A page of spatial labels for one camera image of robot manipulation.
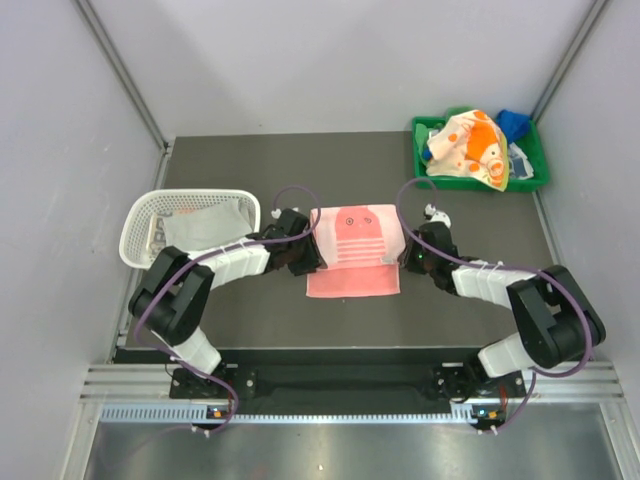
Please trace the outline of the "colourful rabbit print towel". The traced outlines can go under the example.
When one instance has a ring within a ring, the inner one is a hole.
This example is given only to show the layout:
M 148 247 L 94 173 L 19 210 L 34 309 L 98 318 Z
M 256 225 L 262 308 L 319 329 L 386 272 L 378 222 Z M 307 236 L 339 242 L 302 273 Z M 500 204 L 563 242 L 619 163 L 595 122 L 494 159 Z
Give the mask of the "colourful rabbit print towel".
M 167 246 L 176 246 L 183 251 L 196 250 L 196 240 L 190 232 L 191 220 L 170 221 L 169 238 L 165 232 L 167 219 L 174 216 L 189 216 L 195 212 L 194 208 L 182 208 L 151 214 L 146 240 L 146 254 L 150 262 L 153 262 Z

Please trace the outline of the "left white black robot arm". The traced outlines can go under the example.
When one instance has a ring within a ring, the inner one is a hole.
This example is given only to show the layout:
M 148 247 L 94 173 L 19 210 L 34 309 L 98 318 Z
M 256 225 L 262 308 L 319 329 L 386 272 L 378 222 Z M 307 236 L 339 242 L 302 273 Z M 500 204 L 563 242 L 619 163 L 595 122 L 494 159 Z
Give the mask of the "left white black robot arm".
M 192 374 L 192 384 L 205 396 L 226 387 L 222 357 L 201 328 L 210 292 L 245 277 L 283 267 L 295 276 L 314 273 L 323 265 L 314 218 L 284 209 L 264 230 L 200 254 L 175 246 L 164 248 L 135 290 L 128 305 L 137 320 L 134 336 L 148 330 L 154 347 Z

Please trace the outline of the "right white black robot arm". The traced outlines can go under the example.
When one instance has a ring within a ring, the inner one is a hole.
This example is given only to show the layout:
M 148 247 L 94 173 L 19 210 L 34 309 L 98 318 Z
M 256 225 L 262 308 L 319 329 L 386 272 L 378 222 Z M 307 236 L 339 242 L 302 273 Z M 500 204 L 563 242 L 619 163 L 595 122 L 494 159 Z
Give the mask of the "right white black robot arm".
M 478 350 L 463 363 L 469 388 L 487 396 L 504 377 L 526 369 L 550 370 L 570 360 L 589 360 L 606 328 L 569 270 L 540 271 L 458 254 L 449 226 L 432 219 L 408 232 L 400 257 L 407 271 L 427 275 L 440 290 L 509 310 L 517 332 Z

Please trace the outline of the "pink striped towel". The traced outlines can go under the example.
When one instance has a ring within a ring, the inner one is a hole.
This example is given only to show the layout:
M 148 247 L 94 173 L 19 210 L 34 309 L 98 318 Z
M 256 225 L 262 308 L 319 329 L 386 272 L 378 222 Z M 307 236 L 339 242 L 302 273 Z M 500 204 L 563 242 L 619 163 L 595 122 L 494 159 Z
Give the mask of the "pink striped towel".
M 405 237 L 396 207 L 358 205 L 310 211 L 324 266 L 307 276 L 306 295 L 333 299 L 396 295 Z

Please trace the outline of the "grey white towel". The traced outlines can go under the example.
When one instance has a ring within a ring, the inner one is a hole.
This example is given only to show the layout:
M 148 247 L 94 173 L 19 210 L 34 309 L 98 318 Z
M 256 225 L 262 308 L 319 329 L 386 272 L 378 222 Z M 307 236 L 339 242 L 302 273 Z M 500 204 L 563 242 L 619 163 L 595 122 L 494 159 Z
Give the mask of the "grey white towel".
M 223 246 L 253 232 L 248 208 L 232 199 L 163 221 L 166 243 L 183 251 Z

